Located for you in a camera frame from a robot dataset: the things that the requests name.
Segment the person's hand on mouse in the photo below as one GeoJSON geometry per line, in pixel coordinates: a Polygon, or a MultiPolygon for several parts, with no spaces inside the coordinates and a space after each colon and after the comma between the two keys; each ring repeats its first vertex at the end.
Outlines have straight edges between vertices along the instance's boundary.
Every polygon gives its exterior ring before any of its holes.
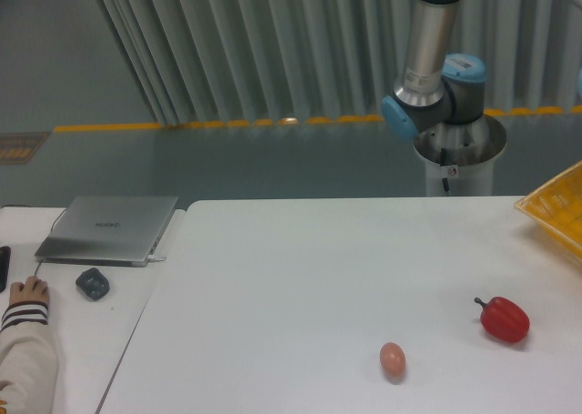
{"type": "Polygon", "coordinates": [[[24,282],[15,282],[10,286],[9,305],[21,305],[25,302],[50,303],[49,286],[46,281],[30,276],[24,282]]]}

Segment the white striped sleeve forearm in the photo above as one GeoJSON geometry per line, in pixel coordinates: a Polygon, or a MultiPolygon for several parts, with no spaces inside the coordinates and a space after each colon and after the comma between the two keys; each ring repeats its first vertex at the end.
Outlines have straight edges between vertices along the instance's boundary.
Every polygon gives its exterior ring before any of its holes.
{"type": "Polygon", "coordinates": [[[48,306],[39,301],[9,306],[1,326],[1,411],[50,413],[57,372],[48,306]]]}

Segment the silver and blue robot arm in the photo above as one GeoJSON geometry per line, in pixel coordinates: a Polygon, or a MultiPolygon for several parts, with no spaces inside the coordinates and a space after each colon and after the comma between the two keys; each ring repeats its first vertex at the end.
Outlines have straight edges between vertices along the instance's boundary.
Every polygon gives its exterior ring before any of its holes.
{"type": "Polygon", "coordinates": [[[581,0],[411,0],[406,56],[380,105],[404,139],[486,108],[581,101],[581,0]]]}

